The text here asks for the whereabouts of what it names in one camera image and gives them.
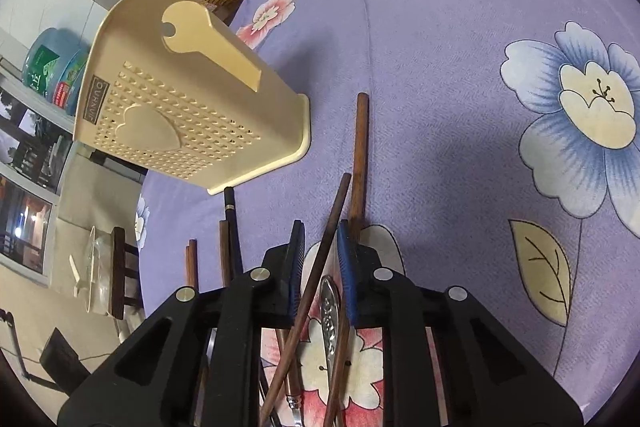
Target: purple tablecloth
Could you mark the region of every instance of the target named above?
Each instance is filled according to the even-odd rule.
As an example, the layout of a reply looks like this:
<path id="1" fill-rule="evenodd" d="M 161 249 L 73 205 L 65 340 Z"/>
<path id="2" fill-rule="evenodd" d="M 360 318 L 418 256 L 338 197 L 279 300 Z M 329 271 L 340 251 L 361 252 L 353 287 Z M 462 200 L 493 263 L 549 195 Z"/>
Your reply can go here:
<path id="1" fill-rule="evenodd" d="M 245 0 L 232 28 L 266 1 Z M 308 94 L 312 143 L 236 188 L 244 267 L 294 219 L 308 245 L 320 239 L 366 91 L 368 222 L 390 231 L 415 283 L 468 288 L 592 417 L 640 348 L 638 3 L 293 5 L 256 51 Z M 142 197 L 147 313 L 184 284 L 190 238 L 201 290 L 220 286 L 222 195 L 150 172 Z"/>

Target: wooden chair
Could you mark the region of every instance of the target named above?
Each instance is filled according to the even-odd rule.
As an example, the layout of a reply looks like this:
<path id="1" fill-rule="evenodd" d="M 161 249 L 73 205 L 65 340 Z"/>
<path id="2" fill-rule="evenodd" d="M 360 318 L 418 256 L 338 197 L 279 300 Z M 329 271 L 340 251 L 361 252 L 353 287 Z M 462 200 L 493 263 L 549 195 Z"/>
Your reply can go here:
<path id="1" fill-rule="evenodd" d="M 127 252 L 138 256 L 138 248 L 128 245 L 125 241 L 124 229 L 115 227 L 111 232 L 113 241 L 113 272 L 111 273 L 111 299 L 109 301 L 109 314 L 116 319 L 124 319 L 124 306 L 142 308 L 142 297 L 127 297 L 125 295 L 125 279 L 140 280 L 137 270 L 127 268 Z"/>

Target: leaf print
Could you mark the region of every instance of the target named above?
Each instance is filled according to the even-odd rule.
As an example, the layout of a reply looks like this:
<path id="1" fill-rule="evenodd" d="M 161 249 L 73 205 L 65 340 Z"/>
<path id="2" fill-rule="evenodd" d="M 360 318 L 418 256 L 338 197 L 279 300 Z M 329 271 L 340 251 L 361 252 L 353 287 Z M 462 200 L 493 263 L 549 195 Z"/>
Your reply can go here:
<path id="1" fill-rule="evenodd" d="M 510 219 L 509 224 L 530 301 L 550 321 L 566 326 L 572 286 L 564 250 L 540 225 L 516 219 Z"/>

